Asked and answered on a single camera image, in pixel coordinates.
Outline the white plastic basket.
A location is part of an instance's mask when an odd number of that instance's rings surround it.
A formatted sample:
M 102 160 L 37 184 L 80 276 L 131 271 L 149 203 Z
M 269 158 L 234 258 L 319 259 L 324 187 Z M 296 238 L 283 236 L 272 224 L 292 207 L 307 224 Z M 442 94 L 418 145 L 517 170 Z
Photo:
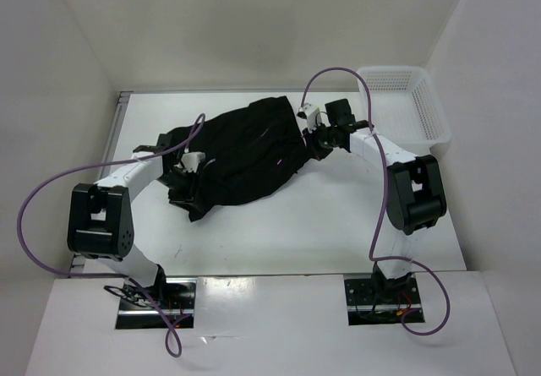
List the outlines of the white plastic basket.
M 432 147 L 451 140 L 451 129 L 429 73 L 414 66 L 359 68 L 365 113 L 376 130 L 403 148 Z

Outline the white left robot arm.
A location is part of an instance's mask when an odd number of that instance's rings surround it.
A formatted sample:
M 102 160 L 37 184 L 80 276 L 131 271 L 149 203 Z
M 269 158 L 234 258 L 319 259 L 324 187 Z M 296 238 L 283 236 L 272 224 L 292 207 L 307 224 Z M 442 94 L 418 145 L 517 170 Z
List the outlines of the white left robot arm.
M 134 245 L 131 204 L 153 182 L 179 195 L 182 204 L 192 204 L 206 162 L 204 152 L 174 145 L 170 134 L 162 134 L 157 144 L 135 148 L 129 163 L 108 176 L 76 185 L 68 218 L 69 250 L 137 281 L 139 299 L 150 308 L 161 307 L 169 296 L 165 270 Z

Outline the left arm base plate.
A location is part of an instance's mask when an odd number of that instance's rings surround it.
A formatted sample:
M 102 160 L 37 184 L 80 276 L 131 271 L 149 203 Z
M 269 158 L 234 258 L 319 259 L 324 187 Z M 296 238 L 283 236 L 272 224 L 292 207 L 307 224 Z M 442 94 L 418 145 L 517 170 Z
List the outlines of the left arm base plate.
M 196 278 L 169 277 L 164 297 L 156 297 L 156 302 L 174 324 L 176 329 L 194 327 L 194 305 L 196 298 Z M 117 311 L 117 330 L 165 329 L 160 314 L 154 306 L 132 284 L 104 286 L 104 290 L 119 298 Z

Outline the black shorts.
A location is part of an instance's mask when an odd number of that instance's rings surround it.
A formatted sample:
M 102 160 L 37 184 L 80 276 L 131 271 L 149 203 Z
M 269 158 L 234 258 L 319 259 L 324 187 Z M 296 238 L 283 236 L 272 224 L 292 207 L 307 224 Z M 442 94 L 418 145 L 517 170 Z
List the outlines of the black shorts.
M 206 154 L 189 220 L 213 207 L 237 206 L 273 194 L 311 158 L 285 96 L 267 97 L 204 122 L 189 143 Z

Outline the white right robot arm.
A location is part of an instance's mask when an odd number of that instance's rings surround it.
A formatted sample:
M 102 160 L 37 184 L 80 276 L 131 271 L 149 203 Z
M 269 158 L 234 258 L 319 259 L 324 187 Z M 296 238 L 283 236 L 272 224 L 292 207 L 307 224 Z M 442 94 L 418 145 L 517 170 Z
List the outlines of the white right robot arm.
M 407 286 L 420 243 L 447 210 L 438 161 L 416 155 L 375 132 L 366 120 L 357 120 L 348 100 L 332 101 L 321 111 L 305 103 L 297 116 L 306 122 L 303 138 L 319 160 L 340 148 L 360 157 L 384 173 L 384 222 L 393 227 L 393 238 L 383 242 L 384 252 L 374 263 L 371 293 L 379 302 L 390 302 Z

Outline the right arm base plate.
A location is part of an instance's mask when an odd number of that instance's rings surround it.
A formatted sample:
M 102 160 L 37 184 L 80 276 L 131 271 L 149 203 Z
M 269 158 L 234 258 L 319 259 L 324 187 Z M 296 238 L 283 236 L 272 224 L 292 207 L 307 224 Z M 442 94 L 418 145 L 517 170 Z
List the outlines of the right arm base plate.
M 351 275 L 344 278 L 347 318 L 350 326 L 424 323 L 418 284 L 410 275 L 399 286 L 384 290 L 376 285 L 374 275 Z

